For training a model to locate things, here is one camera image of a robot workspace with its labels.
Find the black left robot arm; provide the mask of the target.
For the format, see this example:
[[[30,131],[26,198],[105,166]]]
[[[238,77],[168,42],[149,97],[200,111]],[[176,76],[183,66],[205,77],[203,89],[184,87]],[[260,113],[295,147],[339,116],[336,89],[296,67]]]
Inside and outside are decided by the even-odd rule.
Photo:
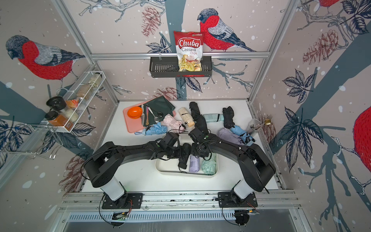
[[[179,135],[173,132],[142,145],[119,146],[107,142],[88,158],[82,167],[92,186],[101,188],[110,200],[117,202],[126,198],[125,188],[115,178],[121,165],[138,160],[162,160],[164,156],[168,159],[187,159],[191,149],[191,144],[181,145]]]

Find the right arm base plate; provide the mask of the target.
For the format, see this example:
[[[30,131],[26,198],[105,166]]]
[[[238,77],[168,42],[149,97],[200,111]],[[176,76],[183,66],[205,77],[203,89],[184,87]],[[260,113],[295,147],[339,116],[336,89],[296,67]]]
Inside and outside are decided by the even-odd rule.
[[[244,199],[232,192],[218,192],[217,200],[220,208],[256,208],[258,206],[254,192]]]

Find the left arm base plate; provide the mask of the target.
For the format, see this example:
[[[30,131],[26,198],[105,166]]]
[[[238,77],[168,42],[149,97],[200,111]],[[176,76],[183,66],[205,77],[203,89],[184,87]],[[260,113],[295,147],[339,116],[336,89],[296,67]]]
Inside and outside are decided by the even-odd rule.
[[[118,200],[113,201],[109,196],[103,198],[102,209],[140,209],[143,193],[127,192]]]

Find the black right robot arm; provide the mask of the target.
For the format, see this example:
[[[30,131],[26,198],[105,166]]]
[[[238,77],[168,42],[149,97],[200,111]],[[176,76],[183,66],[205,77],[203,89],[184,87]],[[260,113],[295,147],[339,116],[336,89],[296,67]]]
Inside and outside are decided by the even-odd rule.
[[[262,192],[275,175],[276,168],[257,144],[237,145],[219,138],[213,133],[202,132],[198,128],[189,133],[200,153],[216,153],[239,164],[243,179],[232,189],[234,196],[245,199],[254,191]]]

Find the lavender umbrella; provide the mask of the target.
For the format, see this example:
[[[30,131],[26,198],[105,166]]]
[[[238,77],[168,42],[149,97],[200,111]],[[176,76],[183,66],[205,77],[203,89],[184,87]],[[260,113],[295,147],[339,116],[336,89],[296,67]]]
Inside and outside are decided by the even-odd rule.
[[[200,158],[194,155],[190,157],[189,172],[197,173],[200,170]]]
[[[237,145],[244,145],[242,138],[234,133],[232,133],[229,129],[222,128],[218,131],[217,136],[225,141],[231,142]]]

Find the mint green umbrella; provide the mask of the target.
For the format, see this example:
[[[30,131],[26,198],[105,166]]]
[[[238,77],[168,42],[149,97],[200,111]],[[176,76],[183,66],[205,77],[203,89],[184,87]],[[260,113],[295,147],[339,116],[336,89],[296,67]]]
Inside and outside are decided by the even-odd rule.
[[[215,154],[211,153],[208,159],[205,159],[202,162],[201,170],[204,172],[205,175],[212,176],[216,173],[216,161],[215,161]]]

